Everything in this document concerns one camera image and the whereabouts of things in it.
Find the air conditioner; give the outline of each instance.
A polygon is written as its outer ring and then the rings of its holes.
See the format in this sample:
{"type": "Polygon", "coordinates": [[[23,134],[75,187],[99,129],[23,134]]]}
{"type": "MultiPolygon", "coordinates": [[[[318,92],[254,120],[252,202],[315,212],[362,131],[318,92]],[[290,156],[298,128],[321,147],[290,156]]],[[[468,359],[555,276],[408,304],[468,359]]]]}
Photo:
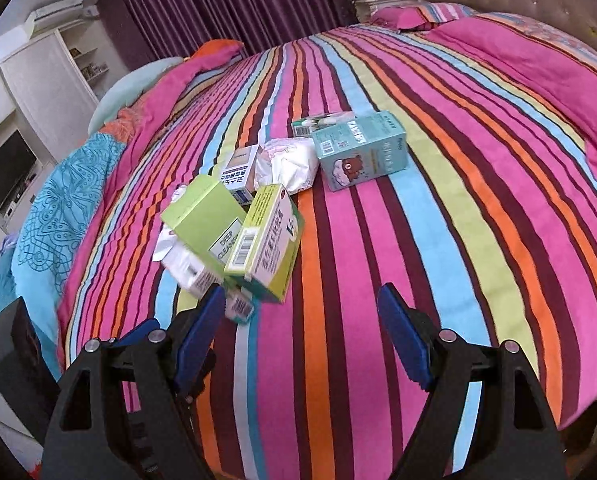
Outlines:
{"type": "Polygon", "coordinates": [[[30,37],[33,37],[50,28],[73,22],[82,14],[83,2],[81,0],[62,0],[33,10],[25,22],[25,29],[30,37]]]}

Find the teal box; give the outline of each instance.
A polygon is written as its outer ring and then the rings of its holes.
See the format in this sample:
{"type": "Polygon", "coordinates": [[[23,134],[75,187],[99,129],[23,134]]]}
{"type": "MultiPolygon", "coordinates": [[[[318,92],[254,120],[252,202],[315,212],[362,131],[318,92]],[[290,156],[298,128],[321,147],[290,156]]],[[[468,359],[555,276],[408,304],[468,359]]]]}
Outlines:
{"type": "Polygon", "coordinates": [[[332,191],[407,167],[406,132],[391,112],[323,128],[312,139],[332,191]]]}

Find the striped pillow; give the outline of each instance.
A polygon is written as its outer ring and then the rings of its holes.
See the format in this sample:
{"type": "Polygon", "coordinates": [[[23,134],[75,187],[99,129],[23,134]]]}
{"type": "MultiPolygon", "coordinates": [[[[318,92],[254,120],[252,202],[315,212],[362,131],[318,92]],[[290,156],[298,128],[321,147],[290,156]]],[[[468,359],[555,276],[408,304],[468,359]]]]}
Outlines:
{"type": "Polygon", "coordinates": [[[461,4],[417,4],[408,7],[386,7],[371,17],[372,25],[382,25],[396,30],[430,30],[441,23],[453,22],[478,14],[461,4]]]}

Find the light green cushion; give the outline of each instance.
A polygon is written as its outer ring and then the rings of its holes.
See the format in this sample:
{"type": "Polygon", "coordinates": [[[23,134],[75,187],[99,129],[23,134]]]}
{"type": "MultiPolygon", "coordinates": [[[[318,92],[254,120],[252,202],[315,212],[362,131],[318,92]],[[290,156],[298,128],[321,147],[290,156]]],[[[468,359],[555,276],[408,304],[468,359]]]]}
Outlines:
{"type": "Polygon", "coordinates": [[[102,125],[116,119],[121,108],[133,105],[170,67],[182,63],[182,57],[167,57],[137,68],[118,80],[103,96],[92,115],[87,134],[96,133],[102,125]]]}

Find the tv screen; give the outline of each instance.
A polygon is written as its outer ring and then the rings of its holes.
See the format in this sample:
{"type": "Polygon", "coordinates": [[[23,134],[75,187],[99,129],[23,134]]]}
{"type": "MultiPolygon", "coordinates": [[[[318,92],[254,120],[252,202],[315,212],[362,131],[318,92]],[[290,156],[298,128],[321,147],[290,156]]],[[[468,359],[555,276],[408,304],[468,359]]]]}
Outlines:
{"type": "Polygon", "coordinates": [[[16,130],[0,147],[0,211],[35,163],[36,156],[16,130]]]}

